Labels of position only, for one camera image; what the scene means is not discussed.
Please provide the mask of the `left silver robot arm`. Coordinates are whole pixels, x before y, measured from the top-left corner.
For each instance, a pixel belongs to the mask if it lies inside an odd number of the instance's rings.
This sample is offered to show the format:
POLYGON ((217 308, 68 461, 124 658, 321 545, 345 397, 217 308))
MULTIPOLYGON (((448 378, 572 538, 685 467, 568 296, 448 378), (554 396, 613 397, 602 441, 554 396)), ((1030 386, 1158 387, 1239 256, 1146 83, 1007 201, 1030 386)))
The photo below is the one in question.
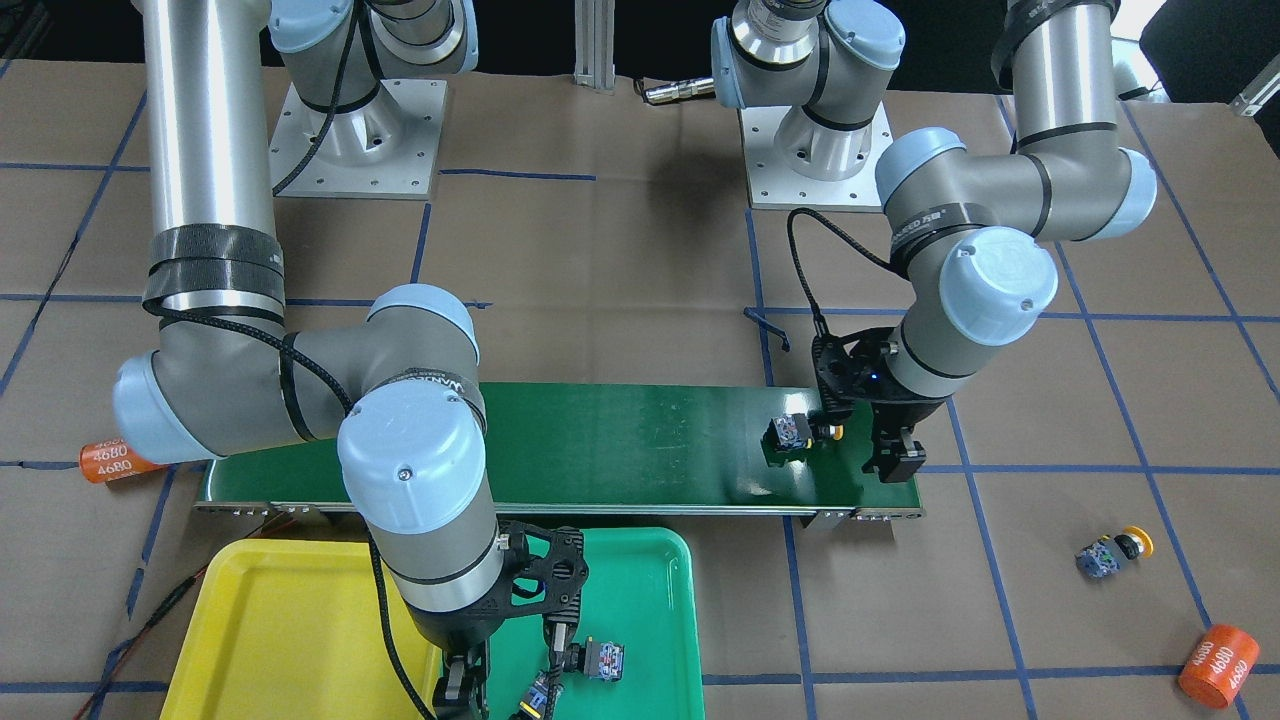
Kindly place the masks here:
MULTIPOLYGON (((1110 26, 1115 1, 1010 1, 991 69, 1014 94, 1018 129, 1002 155, 975 155, 950 129, 897 137, 876 161, 893 233, 881 265, 914 304, 895 328, 838 337, 813 307, 820 427, 870 406, 883 483, 924 462, 916 423, 1021 338, 1056 295, 1044 245, 1134 231, 1155 205, 1149 160, 1117 140, 1110 26)), ((905 46, 874 1, 740 1, 710 33, 710 76, 727 108, 785 106, 780 146, 799 174, 837 181, 831 159, 870 123, 905 46)))

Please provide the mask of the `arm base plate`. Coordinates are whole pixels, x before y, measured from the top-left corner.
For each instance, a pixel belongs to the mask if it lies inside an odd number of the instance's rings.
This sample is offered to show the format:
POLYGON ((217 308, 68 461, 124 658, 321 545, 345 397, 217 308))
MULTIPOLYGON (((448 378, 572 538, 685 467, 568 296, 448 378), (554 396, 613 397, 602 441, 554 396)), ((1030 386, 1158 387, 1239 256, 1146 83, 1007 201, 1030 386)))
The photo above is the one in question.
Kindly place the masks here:
POLYGON ((876 165, 892 143, 884 106, 855 131, 818 126, 801 108, 739 110, 750 206, 879 213, 876 165))
POLYGON ((385 79, 366 106, 338 114, 323 146, 283 197, 430 197, 449 87, 443 79, 385 79))

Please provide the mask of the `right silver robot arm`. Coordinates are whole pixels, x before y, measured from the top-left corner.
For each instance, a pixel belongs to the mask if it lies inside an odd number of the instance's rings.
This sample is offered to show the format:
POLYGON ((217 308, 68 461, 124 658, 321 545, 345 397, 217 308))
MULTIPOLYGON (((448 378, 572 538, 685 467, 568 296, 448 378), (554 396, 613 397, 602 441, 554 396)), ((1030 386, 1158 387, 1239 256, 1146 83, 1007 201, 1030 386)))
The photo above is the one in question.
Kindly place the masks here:
POLYGON ((425 717, 488 715, 489 639, 539 614, 548 667, 518 719, 550 719, 588 565, 579 530, 498 519, 486 477, 480 352, 466 306, 402 284, 346 328, 289 333, 275 237, 259 35, 269 29, 323 113, 390 109, 385 79, 477 63, 467 1, 142 1, 155 236, 143 307, 157 350, 128 360, 116 424, 152 462, 216 460, 333 437, 370 536, 380 615, 393 580, 444 655, 416 692, 389 628, 390 665, 425 717))

